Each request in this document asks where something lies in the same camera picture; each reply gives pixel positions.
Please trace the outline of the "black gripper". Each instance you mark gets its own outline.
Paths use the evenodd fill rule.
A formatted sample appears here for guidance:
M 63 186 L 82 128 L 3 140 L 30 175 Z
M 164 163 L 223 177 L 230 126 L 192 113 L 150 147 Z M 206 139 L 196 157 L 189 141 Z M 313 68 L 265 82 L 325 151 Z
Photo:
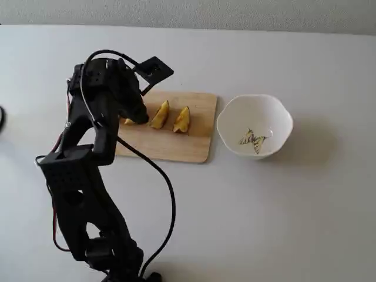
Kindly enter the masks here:
M 118 115 L 135 123 L 147 123 L 149 115 L 140 94 L 139 81 L 123 59 L 93 59 L 85 69 L 83 90 L 86 98 L 99 92 L 115 97 Z

